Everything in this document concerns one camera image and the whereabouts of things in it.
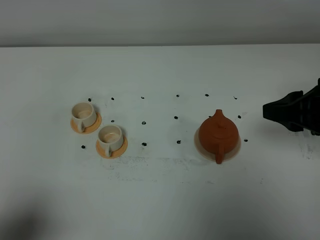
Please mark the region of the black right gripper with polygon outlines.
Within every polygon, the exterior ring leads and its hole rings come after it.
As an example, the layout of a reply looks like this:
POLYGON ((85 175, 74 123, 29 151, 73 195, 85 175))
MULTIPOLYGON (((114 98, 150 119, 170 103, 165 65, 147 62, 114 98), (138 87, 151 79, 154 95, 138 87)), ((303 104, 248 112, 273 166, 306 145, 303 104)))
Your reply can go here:
POLYGON ((305 128, 310 130, 312 135, 319 136, 320 79, 317 80, 317 85, 304 95, 302 90, 294 91, 280 100, 264 104, 262 116, 264 119, 283 125, 291 132, 302 132, 305 128))

